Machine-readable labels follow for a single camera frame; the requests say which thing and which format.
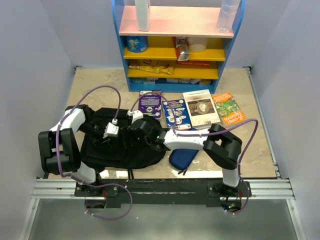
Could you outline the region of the black backpack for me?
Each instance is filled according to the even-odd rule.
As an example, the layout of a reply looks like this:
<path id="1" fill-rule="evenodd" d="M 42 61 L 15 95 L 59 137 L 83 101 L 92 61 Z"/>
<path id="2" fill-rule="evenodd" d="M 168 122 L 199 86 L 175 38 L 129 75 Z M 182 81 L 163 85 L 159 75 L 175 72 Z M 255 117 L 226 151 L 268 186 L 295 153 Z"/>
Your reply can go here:
<path id="1" fill-rule="evenodd" d="M 126 109 L 120 109 L 117 115 L 119 133 L 117 137 L 89 136 L 86 134 L 86 122 L 92 121 L 107 125 L 116 114 L 115 108 L 102 107 L 93 110 L 84 108 L 85 123 L 79 128 L 84 133 L 80 149 L 81 161 L 97 172 L 107 167 L 127 170 L 143 169 L 158 164 L 166 155 L 165 150 L 154 150 L 134 137 L 128 127 L 131 119 Z"/>

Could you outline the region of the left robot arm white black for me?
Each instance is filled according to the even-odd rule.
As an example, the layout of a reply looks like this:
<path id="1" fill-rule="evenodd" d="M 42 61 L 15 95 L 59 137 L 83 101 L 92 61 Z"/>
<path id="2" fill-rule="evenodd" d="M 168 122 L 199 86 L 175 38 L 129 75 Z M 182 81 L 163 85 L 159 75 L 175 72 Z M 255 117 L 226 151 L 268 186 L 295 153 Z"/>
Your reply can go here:
<path id="1" fill-rule="evenodd" d="M 71 177 L 92 196 L 99 196 L 104 184 L 97 171 L 82 161 L 75 134 L 85 133 L 94 140 L 103 138 L 109 122 L 110 111 L 106 108 L 92 110 L 88 105 L 68 106 L 62 119 L 50 130 L 38 134 L 38 146 L 42 170 L 46 174 Z"/>

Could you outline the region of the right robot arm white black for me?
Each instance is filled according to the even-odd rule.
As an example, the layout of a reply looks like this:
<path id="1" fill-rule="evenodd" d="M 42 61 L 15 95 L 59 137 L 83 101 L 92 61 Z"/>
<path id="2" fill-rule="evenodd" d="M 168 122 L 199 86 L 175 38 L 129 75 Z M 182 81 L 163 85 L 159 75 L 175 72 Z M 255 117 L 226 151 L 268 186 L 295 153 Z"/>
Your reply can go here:
<path id="1" fill-rule="evenodd" d="M 238 162 L 242 151 L 242 140 L 221 125 L 214 123 L 208 129 L 202 130 L 176 130 L 153 127 L 146 120 L 138 119 L 128 129 L 154 150 L 204 151 L 222 168 L 223 192 L 233 197 L 241 190 Z"/>

